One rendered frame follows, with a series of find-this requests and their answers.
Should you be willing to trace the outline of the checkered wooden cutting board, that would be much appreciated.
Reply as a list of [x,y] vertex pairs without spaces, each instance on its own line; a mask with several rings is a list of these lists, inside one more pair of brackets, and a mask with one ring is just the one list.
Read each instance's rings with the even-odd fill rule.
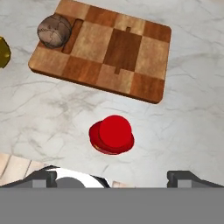
[[55,11],[72,26],[69,40],[50,49],[39,43],[29,68],[144,102],[158,103],[165,88],[172,29],[74,0]]

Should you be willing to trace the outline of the white round object with grey centre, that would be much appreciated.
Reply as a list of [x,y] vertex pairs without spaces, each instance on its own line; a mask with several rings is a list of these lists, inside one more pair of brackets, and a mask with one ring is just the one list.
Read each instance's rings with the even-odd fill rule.
[[49,172],[56,172],[55,181],[58,188],[110,188],[105,178],[90,174],[64,168],[51,168]]

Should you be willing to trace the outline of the yellow cheese wedge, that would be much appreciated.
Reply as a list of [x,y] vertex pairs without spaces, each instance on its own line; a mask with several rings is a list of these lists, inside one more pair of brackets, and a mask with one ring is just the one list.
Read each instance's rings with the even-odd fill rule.
[[11,59],[11,50],[3,37],[0,37],[0,68],[5,68]]

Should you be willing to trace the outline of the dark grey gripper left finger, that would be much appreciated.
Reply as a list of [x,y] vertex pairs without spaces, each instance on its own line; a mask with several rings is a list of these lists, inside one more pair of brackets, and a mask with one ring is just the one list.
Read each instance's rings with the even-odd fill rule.
[[56,178],[55,171],[34,171],[24,179],[2,185],[2,188],[51,188],[57,186]]

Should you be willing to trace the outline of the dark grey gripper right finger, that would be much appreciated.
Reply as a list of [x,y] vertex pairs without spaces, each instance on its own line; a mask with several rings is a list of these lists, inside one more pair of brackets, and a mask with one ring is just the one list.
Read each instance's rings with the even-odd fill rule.
[[167,179],[168,188],[223,188],[223,185],[200,179],[190,171],[168,171]]

